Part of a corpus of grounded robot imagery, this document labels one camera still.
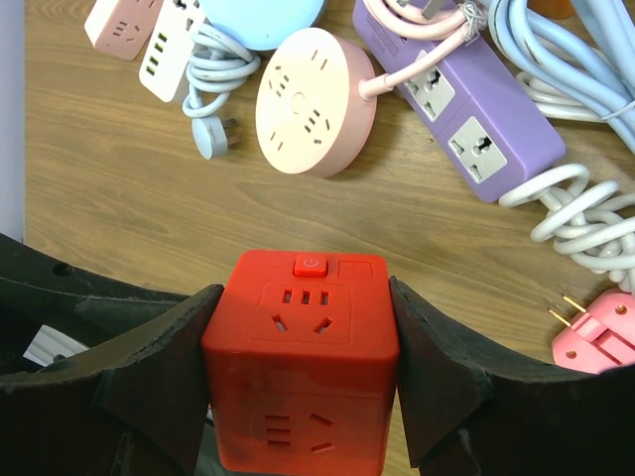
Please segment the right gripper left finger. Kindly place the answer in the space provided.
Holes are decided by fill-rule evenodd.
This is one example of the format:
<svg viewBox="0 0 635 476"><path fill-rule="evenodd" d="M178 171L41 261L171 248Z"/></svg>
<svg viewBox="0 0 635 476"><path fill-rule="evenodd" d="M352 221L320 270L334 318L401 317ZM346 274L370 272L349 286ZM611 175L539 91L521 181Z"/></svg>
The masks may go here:
<svg viewBox="0 0 635 476"><path fill-rule="evenodd" d="M4 475L192 475L208 391L200 340L223 288L37 373L1 379Z"/></svg>

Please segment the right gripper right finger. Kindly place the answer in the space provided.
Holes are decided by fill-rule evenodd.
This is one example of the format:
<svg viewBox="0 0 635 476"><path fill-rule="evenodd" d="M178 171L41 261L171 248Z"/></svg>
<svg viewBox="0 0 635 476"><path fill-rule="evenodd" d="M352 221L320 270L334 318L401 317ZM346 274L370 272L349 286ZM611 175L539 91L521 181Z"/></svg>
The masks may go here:
<svg viewBox="0 0 635 476"><path fill-rule="evenodd" d="M390 282L398 394L423 475L630 475L634 370L597 375L513 351Z"/></svg>

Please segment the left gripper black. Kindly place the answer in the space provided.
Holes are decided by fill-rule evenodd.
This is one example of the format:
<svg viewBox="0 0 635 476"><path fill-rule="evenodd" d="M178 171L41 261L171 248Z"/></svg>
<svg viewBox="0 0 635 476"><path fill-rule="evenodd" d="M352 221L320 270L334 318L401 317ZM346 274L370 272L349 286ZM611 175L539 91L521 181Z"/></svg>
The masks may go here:
<svg viewBox="0 0 635 476"><path fill-rule="evenodd" d="M94 347L188 297L74 267L1 236L1 365L27 367L24 352L47 325Z"/></svg>

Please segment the red cube socket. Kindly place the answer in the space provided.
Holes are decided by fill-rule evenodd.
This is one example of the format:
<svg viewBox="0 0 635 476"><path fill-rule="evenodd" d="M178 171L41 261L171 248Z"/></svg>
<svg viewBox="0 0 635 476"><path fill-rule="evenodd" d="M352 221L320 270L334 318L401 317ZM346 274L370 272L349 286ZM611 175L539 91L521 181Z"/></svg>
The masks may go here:
<svg viewBox="0 0 635 476"><path fill-rule="evenodd" d="M201 348L225 468L382 473L400 355L382 257L244 253Z"/></svg>

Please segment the pink round power strip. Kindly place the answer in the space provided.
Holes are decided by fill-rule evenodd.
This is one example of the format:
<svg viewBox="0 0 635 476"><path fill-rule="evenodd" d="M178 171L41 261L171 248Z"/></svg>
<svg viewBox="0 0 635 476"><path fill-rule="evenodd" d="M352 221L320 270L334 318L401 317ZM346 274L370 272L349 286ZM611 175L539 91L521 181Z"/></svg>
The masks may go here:
<svg viewBox="0 0 635 476"><path fill-rule="evenodd" d="M363 148L377 100L358 86L374 76L359 46L320 28L298 30L271 56L255 109L260 149L287 175L332 177Z"/></svg>

